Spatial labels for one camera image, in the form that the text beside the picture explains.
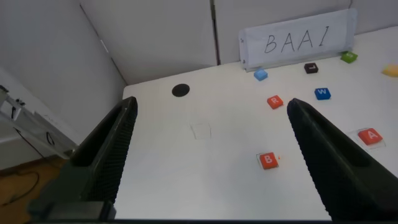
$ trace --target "dark blue block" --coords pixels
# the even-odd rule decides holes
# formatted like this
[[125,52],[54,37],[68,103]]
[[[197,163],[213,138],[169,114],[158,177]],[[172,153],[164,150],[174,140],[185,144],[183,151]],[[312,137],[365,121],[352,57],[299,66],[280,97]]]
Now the dark blue block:
[[328,88],[317,88],[315,89],[315,96],[318,100],[329,100],[331,95]]

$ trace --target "black circle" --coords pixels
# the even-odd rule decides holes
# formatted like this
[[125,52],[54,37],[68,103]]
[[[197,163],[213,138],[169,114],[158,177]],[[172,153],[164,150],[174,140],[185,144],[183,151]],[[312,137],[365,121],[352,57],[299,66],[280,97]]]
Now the black circle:
[[189,93],[189,86],[187,84],[178,84],[173,88],[172,93],[176,97],[185,96]]

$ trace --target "letter r block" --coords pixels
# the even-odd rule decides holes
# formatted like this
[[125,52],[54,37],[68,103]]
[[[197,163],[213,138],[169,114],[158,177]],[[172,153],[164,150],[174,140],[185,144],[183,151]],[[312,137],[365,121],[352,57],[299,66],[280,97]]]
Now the letter r block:
[[276,109],[284,104],[278,95],[268,98],[267,102],[272,109]]

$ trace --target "paper sign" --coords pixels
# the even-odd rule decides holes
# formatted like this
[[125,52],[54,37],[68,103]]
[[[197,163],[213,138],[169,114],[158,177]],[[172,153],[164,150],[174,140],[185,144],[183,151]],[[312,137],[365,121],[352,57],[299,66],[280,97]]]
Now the paper sign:
[[337,56],[352,50],[356,9],[243,29],[241,64],[246,71]]

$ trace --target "red block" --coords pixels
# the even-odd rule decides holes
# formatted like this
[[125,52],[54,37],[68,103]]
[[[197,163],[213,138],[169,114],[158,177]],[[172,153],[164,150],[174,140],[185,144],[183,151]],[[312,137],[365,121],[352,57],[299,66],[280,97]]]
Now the red block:
[[278,161],[276,160],[273,152],[261,154],[260,161],[262,168],[264,169],[271,169],[278,167]]
[[379,133],[373,128],[369,128],[358,133],[358,136],[368,146],[370,144],[377,143],[383,139]]
[[268,98],[267,102],[272,109],[276,109],[284,104],[278,95]]

